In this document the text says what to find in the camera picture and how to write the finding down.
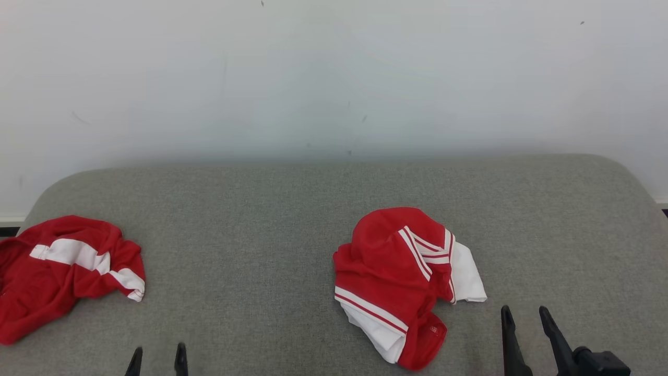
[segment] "white sleeve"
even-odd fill
[[[457,301],[484,302],[487,300],[485,288],[468,247],[461,243],[454,244],[450,255],[450,266],[452,267],[452,287]]]

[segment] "red and white shirt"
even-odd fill
[[[333,255],[335,299],[381,356],[411,370],[436,356],[447,328],[436,298],[487,299],[470,250],[424,212],[381,209],[362,218]]]
[[[79,298],[144,297],[141,248],[118,227],[69,215],[0,242],[0,343],[68,313]]]

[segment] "wall mark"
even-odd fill
[[[91,123],[85,121],[84,119],[80,118],[79,115],[77,115],[77,113],[74,112],[74,110],[72,110],[72,113],[70,114],[70,116],[71,116],[74,120],[76,120],[76,121],[78,121],[78,122],[80,122],[80,123],[82,123],[82,124],[85,124],[85,125],[88,125],[88,126],[93,126],[93,124],[91,124]]]

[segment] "gray couch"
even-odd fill
[[[472,251],[489,299],[439,302],[448,337],[424,375],[501,375],[510,305],[535,375],[554,375],[538,307],[573,348],[668,372],[668,221],[616,162],[589,155],[402,163],[151,167],[50,187],[25,227],[110,221],[143,248],[146,297],[82,300],[0,348],[2,375],[403,375],[333,299],[332,253],[381,207],[414,206]]]

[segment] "white fabric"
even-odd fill
[[[487,300],[476,263],[467,246],[455,242],[452,247],[452,255],[450,255],[450,266],[452,267],[452,287],[457,301],[484,302]]]
[[[393,328],[382,324],[379,321],[371,320],[367,315],[364,315],[356,307],[341,302],[341,307],[348,316],[348,321],[362,329],[364,334],[369,337],[369,340],[375,347],[376,351],[388,363],[396,363],[399,361],[403,346],[406,344],[406,335],[399,334]]]
[[[132,270],[124,268],[119,271],[110,270],[111,255],[109,252],[98,255],[98,251],[88,244],[73,239],[58,239],[50,246],[36,245],[30,251],[30,257],[38,260],[50,260],[67,265],[82,266],[91,272],[97,270],[100,276],[109,273],[124,288],[134,290],[128,298],[141,302],[144,297],[145,282]]]

